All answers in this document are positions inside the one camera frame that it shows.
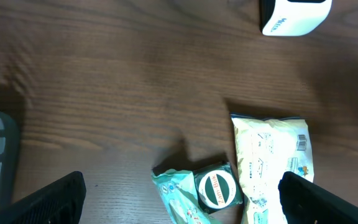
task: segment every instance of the cream-colored package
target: cream-colored package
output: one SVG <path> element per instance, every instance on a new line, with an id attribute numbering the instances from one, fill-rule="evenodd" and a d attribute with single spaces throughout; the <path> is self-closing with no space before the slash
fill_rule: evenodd
<path id="1" fill-rule="evenodd" d="M 286 171 L 313 181 L 308 125 L 303 119 L 261 121 L 234 114 L 232 121 L 240 186 L 249 199 L 243 223 L 287 224 L 278 183 Z"/>

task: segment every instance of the round label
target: round label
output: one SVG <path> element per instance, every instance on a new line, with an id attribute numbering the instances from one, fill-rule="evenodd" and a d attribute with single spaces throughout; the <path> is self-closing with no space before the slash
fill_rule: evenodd
<path id="1" fill-rule="evenodd" d="M 175 186 L 174 186 L 174 184 L 172 182 L 168 183 L 168 188 L 169 188 L 169 191 L 171 191 L 171 192 L 175 191 Z"/>
<path id="2" fill-rule="evenodd" d="M 207 173 L 198 186 L 201 200 L 210 208 L 222 209 L 230 205 L 236 196 L 236 181 L 223 170 Z"/>

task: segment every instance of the plastic wrapper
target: plastic wrapper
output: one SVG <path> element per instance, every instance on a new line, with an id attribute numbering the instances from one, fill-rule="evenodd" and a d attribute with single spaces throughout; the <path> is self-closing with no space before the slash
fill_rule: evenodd
<path id="1" fill-rule="evenodd" d="M 243 223 L 287 223 L 278 183 L 292 171 L 312 182 L 313 158 L 303 119 L 258 120 L 232 114 L 239 182 L 248 197 Z"/>
<path id="2" fill-rule="evenodd" d="M 158 176 L 152 173 L 152 180 L 173 223 L 221 223 L 200 209 L 192 171 L 170 169 Z"/>

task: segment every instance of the tabletop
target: tabletop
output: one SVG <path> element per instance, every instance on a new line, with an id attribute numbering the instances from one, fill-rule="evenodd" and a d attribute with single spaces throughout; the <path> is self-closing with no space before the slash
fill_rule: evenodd
<path id="1" fill-rule="evenodd" d="M 358 1 L 302 37 L 259 23 L 256 0 L 0 0 L 0 110 L 22 130 L 13 201 L 78 170 L 81 223 L 170 223 L 151 168 L 172 150 L 235 167 L 236 111 L 305 117 L 314 182 L 358 205 Z"/>

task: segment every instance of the black plastic piece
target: black plastic piece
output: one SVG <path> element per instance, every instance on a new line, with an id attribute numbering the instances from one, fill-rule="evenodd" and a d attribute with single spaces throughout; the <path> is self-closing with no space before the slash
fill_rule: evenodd
<path id="1" fill-rule="evenodd" d="M 276 0 L 260 0 L 260 31 L 266 26 L 267 22 L 273 15 Z"/>
<path id="2" fill-rule="evenodd" d="M 326 0 L 288 0 L 289 2 L 303 2 L 303 3 L 322 3 Z"/>
<path id="3" fill-rule="evenodd" d="M 0 223 L 77 224 L 86 187 L 81 172 L 72 172 L 0 210 Z"/>
<path id="4" fill-rule="evenodd" d="M 278 189 L 288 224 L 358 224 L 358 207 L 292 172 Z"/>

